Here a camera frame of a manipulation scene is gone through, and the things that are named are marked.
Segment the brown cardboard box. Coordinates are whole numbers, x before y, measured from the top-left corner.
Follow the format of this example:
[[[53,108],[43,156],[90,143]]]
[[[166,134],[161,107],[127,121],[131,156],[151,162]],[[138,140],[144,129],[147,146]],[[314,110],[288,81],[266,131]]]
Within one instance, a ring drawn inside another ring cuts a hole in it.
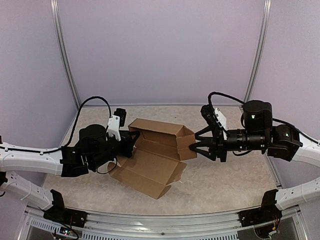
[[[118,156],[107,166],[110,177],[153,199],[159,199],[181,179],[186,160],[197,158],[189,146],[196,142],[185,125],[136,118],[128,125],[140,133],[133,156]]]

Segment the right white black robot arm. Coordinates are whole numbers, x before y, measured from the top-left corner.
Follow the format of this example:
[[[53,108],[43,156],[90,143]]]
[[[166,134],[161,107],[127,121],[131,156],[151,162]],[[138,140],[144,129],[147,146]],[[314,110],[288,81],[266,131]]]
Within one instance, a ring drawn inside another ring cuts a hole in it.
[[[241,129],[228,130],[226,117],[211,103],[204,105],[200,113],[207,127],[195,133],[196,143],[189,149],[212,161],[227,160],[229,152],[240,157],[260,151],[269,157],[287,162],[304,162],[320,165],[320,143],[292,124],[278,120],[274,126],[272,105],[261,100],[242,104]]]

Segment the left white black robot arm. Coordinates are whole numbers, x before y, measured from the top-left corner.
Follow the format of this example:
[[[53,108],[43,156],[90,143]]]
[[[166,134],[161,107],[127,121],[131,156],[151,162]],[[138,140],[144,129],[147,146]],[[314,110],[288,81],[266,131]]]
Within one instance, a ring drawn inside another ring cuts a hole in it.
[[[45,173],[62,178],[76,178],[115,161],[117,156],[132,157],[140,136],[138,131],[113,130],[92,124],[79,131],[74,146],[60,148],[18,148],[7,142],[0,144],[0,190],[12,192],[63,223],[70,218],[62,194],[44,189],[24,179],[18,171]]]

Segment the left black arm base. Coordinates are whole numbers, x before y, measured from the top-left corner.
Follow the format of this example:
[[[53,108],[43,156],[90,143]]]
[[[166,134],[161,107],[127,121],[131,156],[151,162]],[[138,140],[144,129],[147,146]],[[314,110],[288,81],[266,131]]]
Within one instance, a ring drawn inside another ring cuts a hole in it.
[[[83,228],[85,226],[88,213],[82,210],[65,207],[63,196],[60,192],[51,189],[50,193],[53,196],[53,206],[44,211],[43,217],[47,220],[71,227]]]

